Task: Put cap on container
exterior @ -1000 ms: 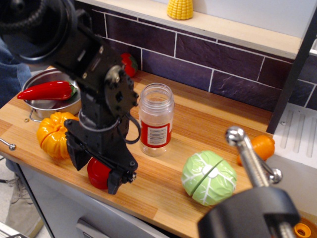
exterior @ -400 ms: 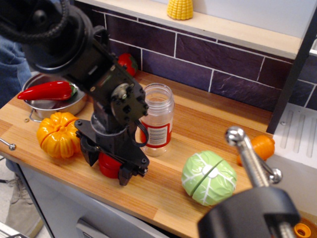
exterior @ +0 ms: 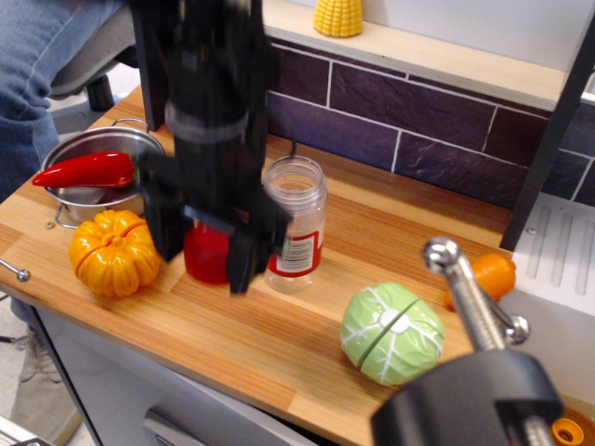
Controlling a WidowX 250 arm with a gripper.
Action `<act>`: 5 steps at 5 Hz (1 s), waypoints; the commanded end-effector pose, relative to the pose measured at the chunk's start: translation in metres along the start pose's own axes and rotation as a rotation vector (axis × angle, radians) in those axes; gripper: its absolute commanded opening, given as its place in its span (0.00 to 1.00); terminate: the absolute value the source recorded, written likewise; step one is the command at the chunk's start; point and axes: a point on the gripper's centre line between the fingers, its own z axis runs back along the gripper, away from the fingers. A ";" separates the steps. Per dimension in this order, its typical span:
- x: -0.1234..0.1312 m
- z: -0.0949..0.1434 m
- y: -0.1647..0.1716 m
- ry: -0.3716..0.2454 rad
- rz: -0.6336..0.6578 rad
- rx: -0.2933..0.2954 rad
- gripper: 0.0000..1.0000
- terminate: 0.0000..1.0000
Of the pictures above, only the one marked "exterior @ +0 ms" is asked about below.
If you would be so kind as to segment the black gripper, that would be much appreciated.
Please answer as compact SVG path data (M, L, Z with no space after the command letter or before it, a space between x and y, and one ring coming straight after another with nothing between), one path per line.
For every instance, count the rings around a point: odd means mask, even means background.
M261 184L266 151L264 117L209 126L197 118L165 120L172 156L143 155L139 179L156 251L165 262L183 249L197 218L233 235L227 259L230 292L243 295L286 244L291 220Z

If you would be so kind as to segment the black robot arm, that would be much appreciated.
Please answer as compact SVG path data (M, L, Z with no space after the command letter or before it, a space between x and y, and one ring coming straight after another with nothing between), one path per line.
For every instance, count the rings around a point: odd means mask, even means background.
M161 113L172 155L143 155L139 183L154 244L181 252L197 223L229 238L225 277L234 294L281 254L290 215L264 190L267 94L280 60L259 1L134 1L141 85Z

